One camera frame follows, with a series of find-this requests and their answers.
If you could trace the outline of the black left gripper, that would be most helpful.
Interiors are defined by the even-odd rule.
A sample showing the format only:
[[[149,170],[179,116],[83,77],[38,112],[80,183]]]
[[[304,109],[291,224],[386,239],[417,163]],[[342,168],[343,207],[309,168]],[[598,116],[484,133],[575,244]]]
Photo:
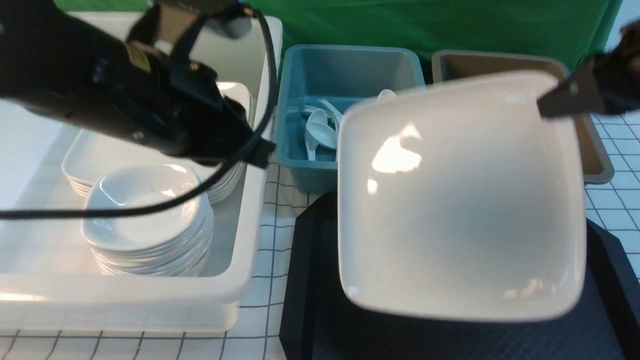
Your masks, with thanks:
[[[102,48],[94,56],[101,109],[95,131],[202,166],[243,162],[265,168],[276,145],[247,123],[242,105],[224,96],[218,75],[190,60],[174,64],[136,47]]]

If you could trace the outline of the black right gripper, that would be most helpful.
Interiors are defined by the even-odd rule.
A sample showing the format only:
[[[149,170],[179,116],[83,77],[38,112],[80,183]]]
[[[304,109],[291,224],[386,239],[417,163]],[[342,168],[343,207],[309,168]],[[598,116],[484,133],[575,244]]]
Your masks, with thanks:
[[[621,116],[640,109],[640,21],[620,29],[613,50],[594,55],[537,100],[542,118],[594,113]]]

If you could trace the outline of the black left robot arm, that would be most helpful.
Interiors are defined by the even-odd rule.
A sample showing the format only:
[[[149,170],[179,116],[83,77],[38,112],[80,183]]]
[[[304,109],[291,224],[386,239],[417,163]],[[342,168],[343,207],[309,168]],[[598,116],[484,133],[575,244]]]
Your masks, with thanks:
[[[254,132],[218,75],[190,54],[208,21],[242,36],[237,0],[156,0],[125,39],[64,13],[52,0],[1,2],[1,98],[102,135],[215,166],[265,168],[276,145]]]

